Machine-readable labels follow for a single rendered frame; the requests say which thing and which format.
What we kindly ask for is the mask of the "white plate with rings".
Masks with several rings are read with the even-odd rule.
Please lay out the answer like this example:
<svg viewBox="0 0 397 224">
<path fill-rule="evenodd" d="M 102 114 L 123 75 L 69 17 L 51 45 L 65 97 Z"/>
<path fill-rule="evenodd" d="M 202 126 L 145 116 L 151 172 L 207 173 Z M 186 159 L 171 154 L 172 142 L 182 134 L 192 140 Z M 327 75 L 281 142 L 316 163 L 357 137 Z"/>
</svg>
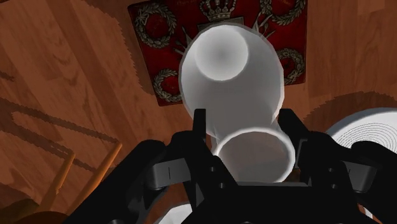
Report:
<svg viewBox="0 0 397 224">
<path fill-rule="evenodd" d="M 397 108 L 371 108 L 333 124 L 326 133 L 346 148 L 371 141 L 397 153 Z"/>
</svg>

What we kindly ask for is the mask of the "wooden chair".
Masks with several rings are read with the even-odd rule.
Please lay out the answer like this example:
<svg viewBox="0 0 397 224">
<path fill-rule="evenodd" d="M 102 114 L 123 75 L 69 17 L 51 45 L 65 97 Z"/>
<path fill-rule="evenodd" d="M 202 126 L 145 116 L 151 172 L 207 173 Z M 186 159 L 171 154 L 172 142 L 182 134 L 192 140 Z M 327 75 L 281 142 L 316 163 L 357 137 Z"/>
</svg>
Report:
<svg viewBox="0 0 397 224">
<path fill-rule="evenodd" d="M 0 224 L 61 224 L 98 187 L 104 177 L 110 173 L 109 168 L 121 148 L 122 143 L 118 143 L 109 151 L 73 201 L 67 213 L 51 211 L 50 209 L 75 159 L 75 153 L 73 152 L 66 157 L 39 204 L 32 199 L 23 199 L 0 209 Z"/>
</svg>

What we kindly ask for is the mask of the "white vase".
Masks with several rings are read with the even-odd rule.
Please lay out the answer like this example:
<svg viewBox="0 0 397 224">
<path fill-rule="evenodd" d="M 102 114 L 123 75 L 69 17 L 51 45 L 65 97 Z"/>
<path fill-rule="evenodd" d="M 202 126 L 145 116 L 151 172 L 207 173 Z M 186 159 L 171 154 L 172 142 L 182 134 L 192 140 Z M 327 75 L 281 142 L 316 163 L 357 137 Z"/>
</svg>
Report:
<svg viewBox="0 0 397 224">
<path fill-rule="evenodd" d="M 289 176 L 295 149 L 277 122 L 284 70 L 261 34 L 232 23 L 205 28 L 183 55 L 179 89 L 189 114 L 206 111 L 212 154 L 237 182 L 277 183 Z"/>
</svg>

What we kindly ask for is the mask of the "red rug with crown pattern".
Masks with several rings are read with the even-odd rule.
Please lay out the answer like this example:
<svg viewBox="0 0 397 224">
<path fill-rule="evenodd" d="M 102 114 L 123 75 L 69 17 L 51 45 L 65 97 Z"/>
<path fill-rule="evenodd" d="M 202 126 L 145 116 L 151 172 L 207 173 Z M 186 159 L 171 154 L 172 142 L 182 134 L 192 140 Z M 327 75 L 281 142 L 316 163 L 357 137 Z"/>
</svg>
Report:
<svg viewBox="0 0 397 224">
<path fill-rule="evenodd" d="M 284 69 L 285 85 L 305 81 L 308 0 L 149 0 L 131 17 L 159 106 L 181 103 L 179 62 L 191 40 L 218 22 L 242 24 L 265 36 Z"/>
</svg>

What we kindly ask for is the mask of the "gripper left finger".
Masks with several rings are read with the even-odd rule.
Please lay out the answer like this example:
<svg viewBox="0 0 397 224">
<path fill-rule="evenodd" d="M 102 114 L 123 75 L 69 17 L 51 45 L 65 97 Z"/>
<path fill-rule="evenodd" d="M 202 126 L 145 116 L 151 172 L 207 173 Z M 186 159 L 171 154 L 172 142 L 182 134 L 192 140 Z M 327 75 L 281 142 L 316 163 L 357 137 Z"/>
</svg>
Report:
<svg viewBox="0 0 397 224">
<path fill-rule="evenodd" d="M 206 111 L 169 144 L 140 142 L 63 224 L 144 224 L 168 187 L 182 183 L 193 212 L 183 224 L 237 221 L 237 183 L 205 143 Z"/>
</svg>

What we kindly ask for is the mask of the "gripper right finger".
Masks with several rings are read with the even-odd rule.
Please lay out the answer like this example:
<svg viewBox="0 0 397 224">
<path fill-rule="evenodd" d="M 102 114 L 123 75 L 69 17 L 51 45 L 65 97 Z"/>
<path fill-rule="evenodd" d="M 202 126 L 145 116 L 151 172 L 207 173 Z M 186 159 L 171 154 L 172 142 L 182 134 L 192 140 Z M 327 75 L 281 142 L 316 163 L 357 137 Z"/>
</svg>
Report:
<svg viewBox="0 0 397 224">
<path fill-rule="evenodd" d="M 309 131 L 291 109 L 281 109 L 278 122 L 298 148 L 306 183 L 277 188 L 278 224 L 397 224 L 397 154 L 369 141 L 343 147 Z"/>
</svg>

